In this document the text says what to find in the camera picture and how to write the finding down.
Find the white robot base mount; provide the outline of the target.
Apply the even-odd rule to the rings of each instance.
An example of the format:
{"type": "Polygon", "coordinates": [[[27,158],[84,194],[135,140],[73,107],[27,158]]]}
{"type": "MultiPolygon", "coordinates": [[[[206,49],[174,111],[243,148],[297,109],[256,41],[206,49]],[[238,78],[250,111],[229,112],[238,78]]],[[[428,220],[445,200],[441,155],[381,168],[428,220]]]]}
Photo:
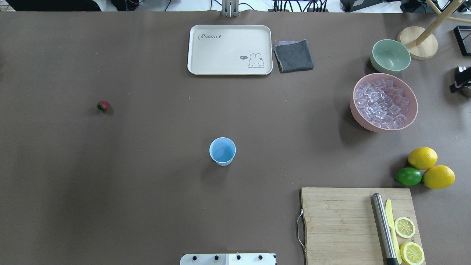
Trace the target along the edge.
{"type": "Polygon", "coordinates": [[[273,253],[185,254],[180,265],[276,265],[273,253]]]}

